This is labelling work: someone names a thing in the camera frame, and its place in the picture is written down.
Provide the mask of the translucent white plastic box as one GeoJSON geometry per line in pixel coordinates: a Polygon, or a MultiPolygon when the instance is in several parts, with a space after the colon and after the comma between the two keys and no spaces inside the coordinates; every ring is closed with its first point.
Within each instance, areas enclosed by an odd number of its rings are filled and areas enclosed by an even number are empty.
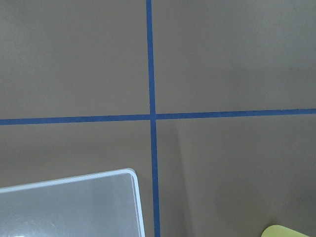
{"type": "Polygon", "coordinates": [[[3,237],[143,237],[138,179],[131,168],[0,190],[3,237]]]}

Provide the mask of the yellow-green object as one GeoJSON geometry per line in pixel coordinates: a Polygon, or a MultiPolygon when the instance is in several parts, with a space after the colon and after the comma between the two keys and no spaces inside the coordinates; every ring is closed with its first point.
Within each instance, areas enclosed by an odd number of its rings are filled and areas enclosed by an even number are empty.
{"type": "Polygon", "coordinates": [[[264,229],[261,237],[309,237],[303,233],[281,225],[271,225],[264,229]]]}

